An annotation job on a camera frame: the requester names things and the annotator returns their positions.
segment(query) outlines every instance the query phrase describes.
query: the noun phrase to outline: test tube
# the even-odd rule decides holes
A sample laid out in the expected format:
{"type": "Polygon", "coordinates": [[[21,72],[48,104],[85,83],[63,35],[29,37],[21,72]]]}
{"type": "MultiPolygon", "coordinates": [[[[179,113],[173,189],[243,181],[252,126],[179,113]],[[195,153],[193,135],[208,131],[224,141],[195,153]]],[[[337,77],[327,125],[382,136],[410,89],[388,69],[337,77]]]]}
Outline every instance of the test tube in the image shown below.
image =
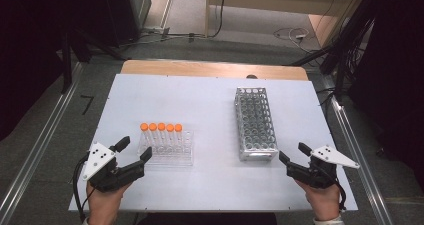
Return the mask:
{"type": "Polygon", "coordinates": [[[140,129],[143,132],[144,137],[146,138],[146,145],[147,146],[151,145],[152,138],[150,137],[150,134],[149,134],[149,125],[147,125],[147,123],[142,123],[140,124],[140,129]]]}
{"type": "Polygon", "coordinates": [[[159,130],[160,142],[162,144],[166,144],[165,123],[159,123],[158,130],[159,130]]]}
{"type": "Polygon", "coordinates": [[[166,125],[166,131],[168,131],[168,141],[170,146],[174,145],[174,125],[168,124],[166,125]]]}
{"type": "Polygon", "coordinates": [[[175,134],[177,134],[177,144],[182,145],[183,136],[182,136],[183,126],[179,123],[175,124],[175,134]]]}
{"type": "Polygon", "coordinates": [[[158,143],[158,134],[157,134],[156,123],[150,123],[149,124],[149,130],[150,130],[150,133],[152,134],[154,145],[158,145],[159,143],[158,143]]]}

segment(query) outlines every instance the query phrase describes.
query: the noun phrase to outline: human hand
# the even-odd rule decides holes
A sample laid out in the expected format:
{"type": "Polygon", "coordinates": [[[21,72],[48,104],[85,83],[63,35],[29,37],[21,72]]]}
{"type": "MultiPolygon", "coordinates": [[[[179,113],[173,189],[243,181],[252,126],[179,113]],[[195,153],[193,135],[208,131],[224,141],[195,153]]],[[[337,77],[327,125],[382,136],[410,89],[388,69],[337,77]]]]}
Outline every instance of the human hand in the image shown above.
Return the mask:
{"type": "Polygon", "coordinates": [[[112,191],[102,193],[98,190],[93,191],[90,182],[87,182],[87,196],[93,191],[88,198],[88,207],[90,209],[90,225],[111,225],[114,224],[117,216],[118,209],[121,205],[121,199],[131,183],[124,187],[112,191]]]}
{"type": "Polygon", "coordinates": [[[297,180],[295,182],[305,191],[317,221],[329,221],[339,216],[340,190],[336,184],[326,189],[318,189],[297,180]]]}

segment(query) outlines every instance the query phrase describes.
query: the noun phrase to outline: black equipment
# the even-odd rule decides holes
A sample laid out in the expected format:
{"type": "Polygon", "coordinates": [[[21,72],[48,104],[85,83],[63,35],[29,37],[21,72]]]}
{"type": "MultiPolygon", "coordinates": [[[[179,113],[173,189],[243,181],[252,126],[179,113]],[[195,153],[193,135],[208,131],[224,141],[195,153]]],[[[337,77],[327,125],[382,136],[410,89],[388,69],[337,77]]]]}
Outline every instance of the black equipment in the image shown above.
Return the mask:
{"type": "MultiPolygon", "coordinates": [[[[299,143],[299,150],[306,156],[311,156],[312,149],[304,143],[299,143]]],[[[328,188],[336,183],[336,164],[327,163],[311,156],[309,168],[290,162],[282,151],[279,155],[280,161],[287,166],[287,176],[303,182],[313,188],[328,188]]]]}
{"type": "MultiPolygon", "coordinates": [[[[116,152],[121,152],[128,146],[129,143],[130,138],[128,136],[124,137],[114,146],[110,146],[109,151],[112,151],[113,154],[115,154],[116,152]]],[[[82,165],[87,160],[89,160],[90,155],[95,156],[98,152],[99,151],[96,150],[88,151],[87,154],[78,162],[77,166],[75,167],[74,175],[72,178],[75,202],[77,204],[77,208],[80,213],[80,219],[82,222],[85,220],[85,214],[83,211],[84,204],[81,205],[78,194],[78,175],[82,165]]],[[[99,190],[100,192],[116,191],[119,188],[143,177],[144,165],[147,163],[147,161],[149,161],[151,157],[152,148],[149,147],[146,149],[146,151],[144,151],[143,154],[141,154],[139,161],[129,164],[125,167],[119,168],[117,167],[116,157],[113,155],[113,158],[109,162],[104,164],[103,167],[101,167],[102,165],[99,164],[99,166],[101,167],[100,170],[98,170],[94,175],[91,176],[91,178],[89,178],[89,182],[95,190],[99,190]]]]}
{"type": "MultiPolygon", "coordinates": [[[[341,153],[335,154],[336,159],[333,158],[326,158],[328,162],[323,161],[322,159],[319,159],[318,157],[322,157],[322,155],[326,156],[324,153],[322,153],[320,150],[312,150],[310,147],[308,147],[304,143],[299,143],[299,150],[302,151],[306,156],[311,158],[311,161],[309,163],[309,168],[303,167],[299,164],[293,163],[290,161],[290,158],[287,157],[282,151],[280,151],[279,159],[282,163],[284,163],[287,166],[287,176],[292,177],[295,180],[298,180],[302,183],[305,183],[313,188],[317,189],[325,189],[330,187],[333,184],[336,184],[337,187],[340,189],[340,195],[342,197],[342,200],[339,204],[340,210],[346,210],[344,203],[346,201],[346,192],[344,191],[343,187],[340,185],[338,179],[337,179],[337,161],[340,161],[337,159],[338,156],[340,156],[341,153]]],[[[334,151],[331,151],[330,148],[324,148],[327,149],[327,152],[331,153],[334,151]]]]}

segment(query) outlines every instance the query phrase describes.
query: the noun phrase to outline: metal rail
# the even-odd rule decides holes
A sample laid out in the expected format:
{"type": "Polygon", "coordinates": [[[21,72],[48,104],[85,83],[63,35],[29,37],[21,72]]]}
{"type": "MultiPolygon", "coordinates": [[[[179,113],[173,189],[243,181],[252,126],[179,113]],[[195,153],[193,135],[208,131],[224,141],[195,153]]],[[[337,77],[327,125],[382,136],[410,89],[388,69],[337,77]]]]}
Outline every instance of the metal rail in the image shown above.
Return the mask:
{"type": "MultiPolygon", "coordinates": [[[[331,76],[323,77],[324,85],[326,88],[333,88],[334,83],[331,76]]],[[[349,119],[345,112],[344,107],[339,106],[336,98],[331,99],[331,103],[336,114],[337,120],[340,124],[340,127],[343,131],[343,135],[346,139],[346,143],[349,147],[350,152],[352,153],[353,160],[361,164],[361,168],[358,170],[359,177],[362,180],[362,184],[365,188],[365,191],[370,201],[371,207],[374,210],[375,217],[380,225],[392,225],[393,221],[389,214],[389,211],[384,202],[384,198],[380,193],[378,185],[374,180],[372,172],[368,166],[367,160],[362,154],[361,147],[356,140],[355,134],[350,126],[349,119]]]]}
{"type": "Polygon", "coordinates": [[[37,169],[37,166],[43,157],[47,146],[49,145],[50,139],[56,130],[56,127],[59,124],[62,115],[72,98],[72,95],[74,94],[82,71],[82,64],[78,62],[72,75],[74,77],[74,83],[71,84],[70,88],[65,94],[60,96],[55,108],[53,109],[53,112],[50,114],[50,117],[47,120],[47,123],[44,125],[44,128],[41,131],[37,141],[35,142],[31,152],[21,167],[21,170],[6,192],[6,196],[4,197],[0,207],[0,225],[9,224],[9,221],[23,196],[31,180],[31,177],[37,169]]]}

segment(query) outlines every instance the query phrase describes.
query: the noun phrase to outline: white table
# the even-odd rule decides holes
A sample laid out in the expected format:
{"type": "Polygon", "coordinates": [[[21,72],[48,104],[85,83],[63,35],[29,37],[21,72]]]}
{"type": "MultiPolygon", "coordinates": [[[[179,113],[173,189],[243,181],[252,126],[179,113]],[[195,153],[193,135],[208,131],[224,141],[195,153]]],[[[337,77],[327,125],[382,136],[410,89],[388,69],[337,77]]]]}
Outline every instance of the white table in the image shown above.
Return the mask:
{"type": "MultiPolygon", "coordinates": [[[[234,109],[237,87],[265,87],[277,145],[292,162],[308,166],[297,149],[334,146],[313,85],[309,81],[118,74],[93,141],[110,146],[124,136],[130,145],[118,154],[119,166],[138,160],[142,122],[182,123],[194,131],[194,164],[148,165],[145,176],[127,190],[120,209],[145,212],[269,212],[311,209],[303,190],[271,162],[241,162],[234,109]]],[[[344,171],[348,210],[357,210],[344,171]]],[[[78,182],[81,200],[85,182],[78,182]]],[[[69,210],[76,211],[72,200],[69,210]]]]}

